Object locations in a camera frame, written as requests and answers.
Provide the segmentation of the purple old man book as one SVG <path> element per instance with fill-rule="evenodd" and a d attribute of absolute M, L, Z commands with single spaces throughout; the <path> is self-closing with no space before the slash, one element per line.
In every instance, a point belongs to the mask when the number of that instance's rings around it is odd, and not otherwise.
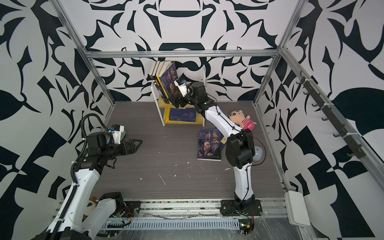
<path fill-rule="evenodd" d="M 223 135 L 217 129 L 201 129 L 198 132 L 197 160 L 220 162 L 222 160 Z"/>
<path fill-rule="evenodd" d="M 178 78 L 176 63 L 169 61 L 163 62 L 163 66 L 160 71 L 160 81 L 169 102 L 181 96 L 181 92 L 175 84 L 175 81 Z"/>

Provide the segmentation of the black deer antler book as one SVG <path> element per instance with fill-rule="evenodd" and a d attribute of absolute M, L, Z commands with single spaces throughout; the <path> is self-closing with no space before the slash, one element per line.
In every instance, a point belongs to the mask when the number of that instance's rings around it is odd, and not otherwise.
<path fill-rule="evenodd" d="M 159 68 L 159 65 L 160 65 L 160 62 L 156 61 L 153 72 L 152 72 L 152 79 L 155 82 L 155 85 L 156 85 L 157 90 L 159 91 L 160 97 L 163 99 L 163 101 L 165 101 L 165 99 L 166 99 L 165 94 L 163 93 L 162 87 L 160 86 L 160 83 L 159 83 L 159 80 L 157 77 L 157 70 Z"/>

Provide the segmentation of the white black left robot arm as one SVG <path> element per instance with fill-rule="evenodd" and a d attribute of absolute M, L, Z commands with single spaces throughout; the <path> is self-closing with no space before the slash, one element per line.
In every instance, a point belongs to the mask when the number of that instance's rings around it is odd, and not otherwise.
<path fill-rule="evenodd" d="M 104 167 L 111 169 L 109 161 L 116 162 L 120 156 L 137 152 L 143 141 L 129 139 L 124 141 L 125 129 L 122 125 L 112 125 L 101 132 L 87 135 L 85 121 L 92 114 L 85 115 L 80 121 L 83 136 L 83 148 L 71 166 L 72 184 L 63 205 L 47 229 L 35 236 L 36 240 L 93 240 L 110 216 L 119 214 L 125 208 L 120 192 L 104 194 L 95 209 L 85 216 L 88 202 Z"/>

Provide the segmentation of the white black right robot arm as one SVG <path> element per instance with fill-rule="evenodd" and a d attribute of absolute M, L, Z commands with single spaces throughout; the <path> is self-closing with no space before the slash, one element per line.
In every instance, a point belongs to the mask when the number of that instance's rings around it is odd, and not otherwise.
<path fill-rule="evenodd" d="M 217 102 L 206 93 L 202 82 L 189 85 L 175 81 L 180 95 L 171 100 L 176 108 L 193 105 L 197 113 L 211 122 L 227 139 L 226 158 L 234 168 L 235 174 L 235 206 L 240 213 L 256 204 L 252 189 L 251 168 L 256 159 L 254 136 L 249 129 L 242 129 L 232 123 L 219 108 Z"/>

